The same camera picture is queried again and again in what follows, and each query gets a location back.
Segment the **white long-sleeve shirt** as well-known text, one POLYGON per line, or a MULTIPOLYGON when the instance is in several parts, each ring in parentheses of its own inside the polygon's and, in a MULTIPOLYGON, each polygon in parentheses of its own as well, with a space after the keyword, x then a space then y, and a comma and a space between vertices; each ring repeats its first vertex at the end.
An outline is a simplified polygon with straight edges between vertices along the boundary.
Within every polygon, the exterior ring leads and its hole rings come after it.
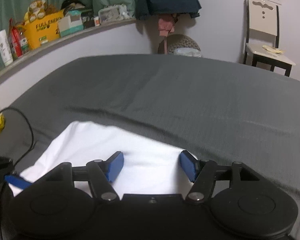
POLYGON ((93 122, 72 122, 47 150, 20 175, 35 182, 63 162, 74 167, 121 151, 124 166, 112 186, 117 194, 169 194, 185 196, 192 183, 179 165, 182 149, 128 132, 115 126, 93 122))

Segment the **white plastic bag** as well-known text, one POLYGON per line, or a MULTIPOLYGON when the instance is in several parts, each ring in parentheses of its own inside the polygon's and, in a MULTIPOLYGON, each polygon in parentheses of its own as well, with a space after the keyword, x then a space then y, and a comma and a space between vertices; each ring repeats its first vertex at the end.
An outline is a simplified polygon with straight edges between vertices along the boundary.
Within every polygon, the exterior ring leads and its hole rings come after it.
POLYGON ((195 48, 177 48, 173 52, 174 55, 189 56, 189 57, 202 57, 201 51, 195 48))

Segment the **green drink bottle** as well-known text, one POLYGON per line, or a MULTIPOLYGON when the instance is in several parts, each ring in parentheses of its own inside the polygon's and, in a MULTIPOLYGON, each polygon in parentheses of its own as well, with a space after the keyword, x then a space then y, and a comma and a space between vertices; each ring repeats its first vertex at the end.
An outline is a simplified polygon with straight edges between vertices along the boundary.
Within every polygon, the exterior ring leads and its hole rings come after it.
POLYGON ((19 31, 19 34, 20 34, 19 44, 20 44, 21 50, 22 50, 23 55, 24 55, 24 54, 26 54, 30 51, 30 47, 29 47, 28 40, 24 35, 24 32, 19 31))

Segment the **tall white bottle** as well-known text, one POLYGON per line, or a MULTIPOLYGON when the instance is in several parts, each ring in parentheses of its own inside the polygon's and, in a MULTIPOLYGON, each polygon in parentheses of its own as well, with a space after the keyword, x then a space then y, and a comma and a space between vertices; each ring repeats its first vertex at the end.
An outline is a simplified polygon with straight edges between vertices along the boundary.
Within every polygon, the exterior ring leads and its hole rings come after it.
POLYGON ((0 31, 0 55, 5 66, 8 66, 13 62, 13 56, 5 29, 0 31))

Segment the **red milk carton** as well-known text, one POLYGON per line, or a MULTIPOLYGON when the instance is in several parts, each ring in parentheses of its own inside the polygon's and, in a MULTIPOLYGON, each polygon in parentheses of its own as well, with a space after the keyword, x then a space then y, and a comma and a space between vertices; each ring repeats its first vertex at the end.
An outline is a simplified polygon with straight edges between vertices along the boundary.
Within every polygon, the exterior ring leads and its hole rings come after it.
POLYGON ((14 59, 17 59, 23 55, 23 51, 20 45, 21 36, 19 30, 14 26, 13 19, 9 20, 9 32, 8 40, 10 42, 10 48, 12 56, 14 59))

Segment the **yellow cardboard box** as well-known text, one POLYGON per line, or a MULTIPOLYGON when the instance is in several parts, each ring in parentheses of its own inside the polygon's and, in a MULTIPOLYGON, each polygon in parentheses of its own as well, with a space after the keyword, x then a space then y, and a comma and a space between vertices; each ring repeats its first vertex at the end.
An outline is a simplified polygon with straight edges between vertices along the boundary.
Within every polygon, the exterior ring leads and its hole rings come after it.
POLYGON ((63 17, 63 11, 60 10, 24 25, 24 35, 27 38, 30 48, 36 49, 46 42, 60 38, 58 21, 63 17))

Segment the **yellow cloth on chair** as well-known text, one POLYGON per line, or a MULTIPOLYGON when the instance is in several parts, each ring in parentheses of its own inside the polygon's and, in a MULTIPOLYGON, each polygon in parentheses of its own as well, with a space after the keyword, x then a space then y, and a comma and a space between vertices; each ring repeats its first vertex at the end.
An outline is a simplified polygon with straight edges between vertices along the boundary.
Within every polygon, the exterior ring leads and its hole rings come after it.
POLYGON ((274 48, 274 47, 271 47, 271 46, 268 46, 268 45, 263 45, 262 48, 264 50, 266 50, 267 52, 270 52, 270 53, 273 53, 273 54, 283 54, 284 51, 279 49, 279 48, 274 48))

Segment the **pink hanging cloth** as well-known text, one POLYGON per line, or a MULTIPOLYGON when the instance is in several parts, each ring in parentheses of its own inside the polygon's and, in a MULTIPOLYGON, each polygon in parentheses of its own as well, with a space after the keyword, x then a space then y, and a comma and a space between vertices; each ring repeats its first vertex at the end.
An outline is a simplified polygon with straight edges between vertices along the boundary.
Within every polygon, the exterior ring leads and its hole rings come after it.
POLYGON ((158 18, 158 31, 159 35, 167 37, 170 33, 174 32, 175 24, 178 22, 178 18, 174 14, 159 15, 158 18))

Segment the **white teal tissue box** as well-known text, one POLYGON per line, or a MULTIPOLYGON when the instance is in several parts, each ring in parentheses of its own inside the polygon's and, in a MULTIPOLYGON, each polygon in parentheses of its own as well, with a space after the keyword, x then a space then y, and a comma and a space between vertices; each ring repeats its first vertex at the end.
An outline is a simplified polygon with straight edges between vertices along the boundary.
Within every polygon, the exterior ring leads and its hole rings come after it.
POLYGON ((82 31, 84 29, 81 14, 77 12, 68 12, 58 21, 58 29, 61 37, 82 31))

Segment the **clear zip pouch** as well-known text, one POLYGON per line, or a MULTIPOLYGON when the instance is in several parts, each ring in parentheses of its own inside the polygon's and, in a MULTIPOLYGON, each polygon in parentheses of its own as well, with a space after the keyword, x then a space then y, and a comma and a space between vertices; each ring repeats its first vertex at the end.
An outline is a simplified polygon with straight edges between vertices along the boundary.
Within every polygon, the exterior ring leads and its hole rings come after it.
POLYGON ((98 11, 101 24, 130 19, 131 16, 125 4, 109 5, 98 11))

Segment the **brown plush monkey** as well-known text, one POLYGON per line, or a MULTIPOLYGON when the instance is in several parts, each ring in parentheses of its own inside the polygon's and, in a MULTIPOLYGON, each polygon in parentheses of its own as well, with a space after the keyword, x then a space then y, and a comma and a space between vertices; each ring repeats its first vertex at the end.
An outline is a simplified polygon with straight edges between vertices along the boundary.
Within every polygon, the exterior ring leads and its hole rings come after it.
POLYGON ((33 1, 24 15, 24 21, 32 23, 35 20, 42 19, 46 16, 47 2, 46 0, 33 1))

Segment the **white wooden chair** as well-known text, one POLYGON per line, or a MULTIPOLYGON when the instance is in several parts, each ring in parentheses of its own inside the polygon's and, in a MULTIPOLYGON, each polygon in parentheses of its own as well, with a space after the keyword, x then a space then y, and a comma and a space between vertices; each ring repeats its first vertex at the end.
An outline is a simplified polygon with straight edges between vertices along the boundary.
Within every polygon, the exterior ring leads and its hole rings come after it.
POLYGON ((244 43, 243 64, 251 59, 251 65, 266 64, 273 72, 275 68, 285 71, 289 77, 295 63, 284 53, 273 54, 262 46, 279 48, 280 44, 280 14, 279 6, 269 0, 245 0, 246 35, 244 43))

